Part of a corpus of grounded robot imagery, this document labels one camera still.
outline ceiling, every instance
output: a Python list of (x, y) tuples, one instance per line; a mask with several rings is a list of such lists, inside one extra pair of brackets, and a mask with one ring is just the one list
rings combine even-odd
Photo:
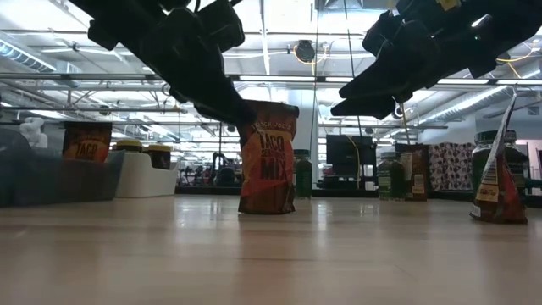
[[(211, 0), (202, 0), (202, 6), (206, 6)], [(263, 16), (260, 14), (263, 3)], [(388, 5), (387, 0), (370, 2), (376, 7), (384, 9)], [(243, 29), (246, 33), (246, 41), (224, 54), (225, 71), (230, 75), (299, 75), (311, 76), (312, 66), (299, 62), (290, 51), (301, 39), (311, 40), (318, 50), (318, 58), (322, 60), (316, 64), (316, 75), (322, 76), (347, 76), (352, 77), (364, 71), (373, 63), (374, 57), (362, 47), (362, 39), (365, 31), (377, 20), (382, 9), (352, 10), (348, 14), (348, 21), (341, 10), (332, 14), (315, 14), (314, 0), (244, 0), (235, 6)], [(84, 73), (96, 74), (151, 74), (152, 72), (123, 46), (119, 45), (113, 52), (107, 52), (96, 43), (86, 38), (87, 26), (91, 18), (76, 6), (64, 0), (2, 0), (0, 2), (0, 34), (6, 39), (16, 42), (17, 46), (28, 50), (48, 63), (68, 62)], [(262, 31), (266, 31), (267, 37), (263, 39)], [(512, 58), (521, 58), (530, 54), (528, 58), (513, 63), (515, 69), (529, 66), (538, 60), (539, 34), (527, 40), (523, 44), (513, 48), (509, 53)], [(269, 61), (266, 64), (264, 57), (265, 47), (268, 49)], [(0, 57), (0, 73), (20, 72), (30, 73), (20, 64)], [(487, 78), (512, 78), (510, 66), (499, 66)], [(470, 78), (467, 71), (453, 75), (456, 78)], [(57, 84), (16, 81), (24, 86), (40, 86)], [(105, 86), (124, 84), (121, 82), (86, 82), (86, 84)], [(73, 100), (80, 99), (79, 107), (95, 107), (100, 104), (108, 104), (112, 107), (121, 108), (155, 108), (157, 104), (166, 102), (167, 107), (173, 107), (176, 102), (169, 98), (162, 90), (149, 91), (146, 88), (157, 88), (162, 83), (142, 84), (141, 91), (72, 91)], [(301, 90), (287, 84), (262, 84), (244, 86), (241, 95), (250, 99), (266, 99), (284, 102), (288, 99), (289, 90)], [(332, 117), (329, 109), (340, 102), (338, 86), (318, 86), (317, 99), (320, 110), (319, 121), (321, 124), (340, 124), (343, 122), (357, 122), (356, 117)], [(41, 91), (56, 101), (66, 103), (67, 91), (46, 90)], [(414, 97), (406, 103), (407, 119), (415, 120), (424, 116), (438, 107), (444, 107), (449, 101), (468, 92), (458, 89), (442, 91), (418, 91)], [(100, 114), (85, 114), (88, 119), (112, 119), (118, 123), (135, 120), (147, 122), (153, 121), (179, 121), (185, 124), (212, 123), (208, 119), (200, 117), (193, 107), (187, 103), (180, 105), (186, 110), (186, 114), (160, 114), (160, 113), (113, 113), (110, 116)], [(362, 118), (364, 124), (398, 124), (393, 118), (386, 118), (378, 122), (374, 118)], [(214, 141), (217, 126), (210, 125), (203, 129), (201, 126), (175, 126), (164, 127), (167, 130), (183, 135), (192, 134), (198, 141)], [(135, 130), (134, 125), (119, 126), (119, 131)], [(327, 128), (322, 133), (338, 132), (338, 129)], [(233, 132), (224, 132), (226, 136), (235, 136)]]

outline laminate floor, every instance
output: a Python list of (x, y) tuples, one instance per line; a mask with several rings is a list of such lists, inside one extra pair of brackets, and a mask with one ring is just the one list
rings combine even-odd
[(542, 211), (473, 222), (466, 202), (237, 197), (0, 209), (0, 304), (541, 304)]

